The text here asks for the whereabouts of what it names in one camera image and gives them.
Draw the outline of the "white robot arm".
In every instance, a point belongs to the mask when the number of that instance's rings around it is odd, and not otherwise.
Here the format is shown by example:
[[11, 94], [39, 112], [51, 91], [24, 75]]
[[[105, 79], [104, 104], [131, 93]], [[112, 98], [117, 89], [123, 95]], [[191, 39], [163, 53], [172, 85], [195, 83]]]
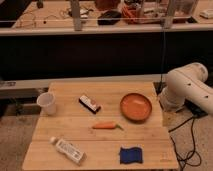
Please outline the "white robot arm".
[[159, 94], [163, 109], [178, 111], [188, 100], [213, 116], [213, 88], [205, 83], [207, 78], [207, 68], [198, 62], [170, 70]]

